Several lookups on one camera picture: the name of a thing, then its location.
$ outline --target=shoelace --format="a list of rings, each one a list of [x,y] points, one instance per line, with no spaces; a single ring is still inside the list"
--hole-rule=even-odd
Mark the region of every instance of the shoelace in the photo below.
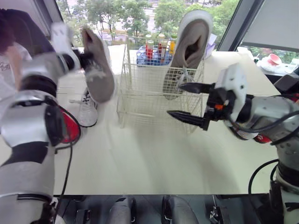
[[[87,96],[85,96],[82,100],[82,102],[84,102],[85,104],[87,104],[87,102],[89,102],[90,100],[90,95],[88,94]]]
[[[177,81],[177,84],[176,84],[176,87],[175,89],[179,92],[179,86],[183,83],[188,83],[188,82],[194,82],[194,79],[192,76],[189,75],[188,73],[188,70],[186,67],[183,67],[183,71],[180,72],[181,74],[178,75],[180,76],[178,81]]]
[[[83,111],[88,111],[90,110],[90,107],[92,106],[91,104],[88,104],[88,102],[90,102],[91,97],[89,94],[87,94],[86,96],[83,97],[83,100],[74,100],[74,99],[70,99],[69,102],[70,103],[75,103],[75,104],[80,104],[83,105],[82,106],[82,110]]]

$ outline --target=window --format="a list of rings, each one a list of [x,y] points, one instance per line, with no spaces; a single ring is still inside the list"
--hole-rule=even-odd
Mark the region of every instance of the window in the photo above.
[[[87,24],[108,44],[122,44],[128,35],[176,33],[186,12],[204,9],[214,18],[218,44],[239,0],[56,0],[74,32],[74,46],[82,47],[80,28]]]
[[[258,48],[258,47],[250,47],[250,46],[242,46],[246,47],[253,56],[257,56],[259,59],[267,57],[269,54],[275,54],[280,57],[282,63],[290,64],[292,59],[298,59],[299,53],[287,50],[277,50],[270,48]]]

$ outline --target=white sneaker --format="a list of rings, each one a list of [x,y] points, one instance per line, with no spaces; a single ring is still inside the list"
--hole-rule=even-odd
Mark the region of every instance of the white sneaker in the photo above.
[[[197,69],[205,55],[212,29],[213,18],[207,11],[194,10],[186,13],[179,25],[178,41],[170,67]],[[174,94],[183,92],[178,90],[177,86],[182,74],[181,69],[167,71],[163,84],[163,92],[167,93],[165,94],[167,99],[175,99],[178,96]],[[194,78],[194,75],[195,72],[189,72],[191,78]]]
[[[97,103],[91,98],[88,89],[86,88],[81,101],[70,100],[70,103],[79,103],[78,122],[82,127],[92,127],[98,121]]]

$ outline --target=robotic arm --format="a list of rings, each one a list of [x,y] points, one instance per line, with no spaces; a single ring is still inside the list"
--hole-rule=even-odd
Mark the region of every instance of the robotic arm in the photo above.
[[[66,25],[54,23],[56,53],[24,64],[21,89],[1,119],[1,135],[12,149],[0,167],[1,223],[53,222],[54,146],[66,134],[56,100],[57,83],[90,57],[74,53],[70,37]]]
[[[230,129],[262,133],[277,148],[277,178],[271,181],[272,208],[284,223],[299,223],[299,105],[284,97],[246,95],[246,78],[240,65],[223,70],[215,84],[186,83],[181,89],[208,93],[203,117],[188,112],[168,111],[174,118],[207,130],[210,121],[224,120]]]

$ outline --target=shoe insole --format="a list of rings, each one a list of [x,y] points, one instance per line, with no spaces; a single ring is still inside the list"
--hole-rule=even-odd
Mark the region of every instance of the shoe insole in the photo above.
[[[201,37],[192,45],[189,45],[186,49],[185,53],[185,60],[187,61],[188,58],[193,54],[196,53],[199,50],[199,45],[200,45],[200,39]]]

